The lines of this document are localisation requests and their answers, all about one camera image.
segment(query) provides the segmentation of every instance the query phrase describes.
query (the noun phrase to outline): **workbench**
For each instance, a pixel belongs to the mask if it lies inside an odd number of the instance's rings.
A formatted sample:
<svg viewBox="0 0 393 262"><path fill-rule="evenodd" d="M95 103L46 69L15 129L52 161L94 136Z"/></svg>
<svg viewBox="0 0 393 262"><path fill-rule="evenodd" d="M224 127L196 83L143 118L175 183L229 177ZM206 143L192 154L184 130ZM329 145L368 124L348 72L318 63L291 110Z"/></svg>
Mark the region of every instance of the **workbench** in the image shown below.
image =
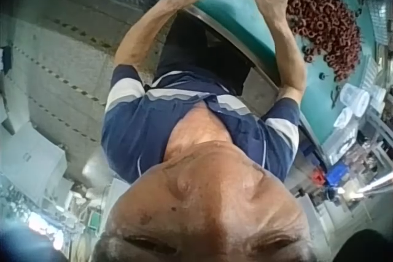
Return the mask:
<svg viewBox="0 0 393 262"><path fill-rule="evenodd" d="M351 9L359 8L357 0L345 1ZM199 0L188 12L240 49L268 82L275 87L279 85L273 38L254 0ZM363 7L357 22L361 28L362 54L374 56L375 38L366 7ZM297 37L297 42L301 47L304 40ZM366 66L365 63L360 64L348 82L359 86ZM338 102L333 107L332 91L337 84L333 81L333 71L321 56L316 57L313 64L307 65L307 71L307 87L301 105L302 125L323 157L321 145L332 134L333 124L344 105ZM321 73L325 74L325 80L320 79Z"/></svg>

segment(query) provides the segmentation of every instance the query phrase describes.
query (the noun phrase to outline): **white stripe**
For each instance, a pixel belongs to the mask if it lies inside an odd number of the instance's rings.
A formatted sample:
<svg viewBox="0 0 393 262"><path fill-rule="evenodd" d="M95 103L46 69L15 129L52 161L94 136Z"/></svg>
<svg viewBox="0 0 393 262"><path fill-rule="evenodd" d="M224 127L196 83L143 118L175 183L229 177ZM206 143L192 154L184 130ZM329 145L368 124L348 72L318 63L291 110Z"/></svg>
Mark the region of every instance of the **white stripe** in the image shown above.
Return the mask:
<svg viewBox="0 0 393 262"><path fill-rule="evenodd" d="M262 168L265 168L265 163L266 163L266 140L263 140L263 158L262 158Z"/></svg>
<svg viewBox="0 0 393 262"><path fill-rule="evenodd" d="M247 108L240 99L230 94L218 95L217 101L220 104L228 104L233 110Z"/></svg>
<svg viewBox="0 0 393 262"><path fill-rule="evenodd" d="M199 92L192 90L182 90L182 89L170 89L170 88L157 88L151 89L147 93L150 99L173 99L181 98L188 99L192 96L203 96L209 94L207 92Z"/></svg>
<svg viewBox="0 0 393 262"><path fill-rule="evenodd" d="M266 125L272 127L296 154L299 146L299 130L294 124L285 119L270 118L266 120Z"/></svg>
<svg viewBox="0 0 393 262"><path fill-rule="evenodd" d="M140 98L145 94L142 83L135 79L124 78L119 80L111 89L108 95L105 111L108 110L111 103L125 96L134 96Z"/></svg>
<svg viewBox="0 0 393 262"><path fill-rule="evenodd" d="M162 75L160 78L158 78L158 79L152 84L152 87L157 87L157 85L161 82L161 80L162 80L163 78L165 78L165 77L167 77L167 76L170 76L170 75L180 74L180 73L184 73L184 71L172 71L172 72L166 73L166 74Z"/></svg>
<svg viewBox="0 0 393 262"><path fill-rule="evenodd" d="M139 173L139 177L142 176L142 172L141 172L141 156L139 156L138 158L138 162L136 163L137 167L138 167L138 173Z"/></svg>
<svg viewBox="0 0 393 262"><path fill-rule="evenodd" d="M205 96L208 95L208 92L200 92L200 91L192 91L192 90L182 90L182 89L171 89L171 88L156 88L149 90L146 95L148 95L149 99L188 99L192 96ZM247 108L245 104L242 103L236 96L230 94L217 95L217 102L220 107L227 110L234 110L238 112L240 115L246 115L250 113L250 110Z"/></svg>

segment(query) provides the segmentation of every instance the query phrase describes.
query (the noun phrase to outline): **fluorescent light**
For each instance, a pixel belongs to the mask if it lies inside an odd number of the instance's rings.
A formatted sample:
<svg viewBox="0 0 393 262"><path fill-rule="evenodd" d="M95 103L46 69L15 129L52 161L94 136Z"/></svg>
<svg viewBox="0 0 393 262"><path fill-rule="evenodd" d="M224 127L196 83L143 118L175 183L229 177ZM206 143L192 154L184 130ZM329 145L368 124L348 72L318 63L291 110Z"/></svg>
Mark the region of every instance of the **fluorescent light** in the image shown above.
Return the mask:
<svg viewBox="0 0 393 262"><path fill-rule="evenodd" d="M345 189L342 188L342 187L339 187L339 188L337 188L337 193L338 193L339 195L343 195L343 194L345 194Z"/></svg>
<svg viewBox="0 0 393 262"><path fill-rule="evenodd" d="M349 197L351 199L361 199L361 198L364 198L364 195L362 193L354 193L354 192L352 192L352 193L349 193Z"/></svg>
<svg viewBox="0 0 393 262"><path fill-rule="evenodd" d="M389 173L388 175L385 175L384 177L370 183L369 185L366 185L365 187L361 188L358 192L359 193L364 193L365 191L371 190L374 187L377 187L378 185L381 185L384 182L387 182L388 180L393 179L393 172Z"/></svg>

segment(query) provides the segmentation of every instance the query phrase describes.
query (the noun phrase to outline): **small component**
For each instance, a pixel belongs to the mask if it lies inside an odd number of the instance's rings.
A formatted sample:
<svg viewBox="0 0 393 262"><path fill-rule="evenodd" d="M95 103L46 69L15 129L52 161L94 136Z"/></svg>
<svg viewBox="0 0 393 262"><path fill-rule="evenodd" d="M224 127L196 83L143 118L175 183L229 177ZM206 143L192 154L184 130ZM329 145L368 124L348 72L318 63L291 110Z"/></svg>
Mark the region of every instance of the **small component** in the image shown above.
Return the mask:
<svg viewBox="0 0 393 262"><path fill-rule="evenodd" d="M325 80L326 79L326 75L325 75L325 73L319 73L319 80Z"/></svg>

